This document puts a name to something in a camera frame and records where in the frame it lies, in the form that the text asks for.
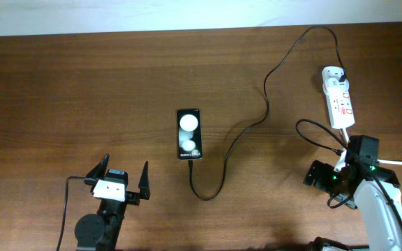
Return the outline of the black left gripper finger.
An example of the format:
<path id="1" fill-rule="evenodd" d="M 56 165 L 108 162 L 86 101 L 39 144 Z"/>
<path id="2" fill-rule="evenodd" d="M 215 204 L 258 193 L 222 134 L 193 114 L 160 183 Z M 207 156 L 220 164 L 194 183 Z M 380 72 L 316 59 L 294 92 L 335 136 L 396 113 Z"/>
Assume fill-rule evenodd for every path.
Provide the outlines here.
<path id="1" fill-rule="evenodd" d="M 149 187 L 149 163 L 146 161 L 142 169 L 142 174 L 139 180 L 138 188 L 140 191 L 140 199 L 150 199 L 150 187 Z"/>
<path id="2" fill-rule="evenodd" d="M 85 176 L 84 183 L 86 185 L 95 185 L 98 179 L 104 177 L 109 162 L 110 155 L 107 153 L 102 160 Z"/>

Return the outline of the black Galaxy flip phone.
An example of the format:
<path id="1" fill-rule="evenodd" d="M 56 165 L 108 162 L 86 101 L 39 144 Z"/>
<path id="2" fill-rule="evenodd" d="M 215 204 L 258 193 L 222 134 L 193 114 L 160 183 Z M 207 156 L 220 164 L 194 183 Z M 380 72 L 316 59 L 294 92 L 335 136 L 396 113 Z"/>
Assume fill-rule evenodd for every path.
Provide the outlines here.
<path id="1" fill-rule="evenodd" d="M 177 156 L 180 160 L 202 159 L 202 133 L 199 109 L 177 110 Z"/>

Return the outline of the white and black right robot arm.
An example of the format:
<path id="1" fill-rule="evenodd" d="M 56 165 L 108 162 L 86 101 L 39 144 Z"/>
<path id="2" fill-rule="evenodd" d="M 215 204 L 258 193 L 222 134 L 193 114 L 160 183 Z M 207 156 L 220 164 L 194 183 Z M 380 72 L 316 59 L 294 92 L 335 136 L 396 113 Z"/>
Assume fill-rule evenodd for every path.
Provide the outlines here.
<path id="1" fill-rule="evenodd" d="M 401 185 L 396 173 L 380 166 L 379 140 L 351 136 L 344 152 L 344 167 L 315 160 L 304 179 L 329 195 L 327 205 L 358 210 L 364 221 L 370 250 L 402 250 Z"/>

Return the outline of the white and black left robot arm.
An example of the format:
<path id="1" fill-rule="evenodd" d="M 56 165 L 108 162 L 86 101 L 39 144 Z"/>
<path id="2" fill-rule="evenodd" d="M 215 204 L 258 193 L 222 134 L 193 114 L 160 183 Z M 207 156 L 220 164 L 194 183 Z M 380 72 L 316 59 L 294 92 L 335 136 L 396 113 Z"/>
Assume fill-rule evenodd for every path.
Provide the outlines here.
<path id="1" fill-rule="evenodd" d="M 128 173 L 108 169 L 109 155 L 85 176 L 84 183 L 91 186 L 91 194 L 100 200 L 95 214 L 79 219 L 75 226 L 77 251 L 113 251 L 125 218 L 128 205 L 139 206 L 150 199 L 149 164 L 145 163 L 138 183 L 138 191 L 127 190 Z"/>

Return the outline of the white USB charger adapter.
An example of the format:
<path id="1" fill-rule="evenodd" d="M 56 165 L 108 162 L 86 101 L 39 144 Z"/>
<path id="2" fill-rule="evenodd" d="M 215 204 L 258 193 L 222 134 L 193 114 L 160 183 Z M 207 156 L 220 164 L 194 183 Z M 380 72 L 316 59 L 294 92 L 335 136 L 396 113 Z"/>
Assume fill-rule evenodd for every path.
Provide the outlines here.
<path id="1" fill-rule="evenodd" d="M 330 77 L 325 81 L 324 85 L 325 93 L 327 95 L 335 92 L 345 93 L 349 90 L 349 81 L 347 79 L 341 82 L 340 79 Z"/>

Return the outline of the white power strip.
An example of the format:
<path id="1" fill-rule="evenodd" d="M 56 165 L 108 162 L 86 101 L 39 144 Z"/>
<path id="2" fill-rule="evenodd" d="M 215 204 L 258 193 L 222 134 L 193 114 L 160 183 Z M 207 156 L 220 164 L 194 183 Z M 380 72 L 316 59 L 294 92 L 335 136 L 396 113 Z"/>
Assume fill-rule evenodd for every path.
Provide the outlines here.
<path id="1" fill-rule="evenodd" d="M 355 117 L 350 101 L 349 90 L 345 93 L 335 92 L 327 95 L 325 93 L 325 81 L 335 77 L 342 82 L 346 79 L 344 70 L 336 66 L 327 66 L 322 70 L 322 88 L 326 97 L 329 119 L 333 129 L 349 128 L 355 124 Z"/>

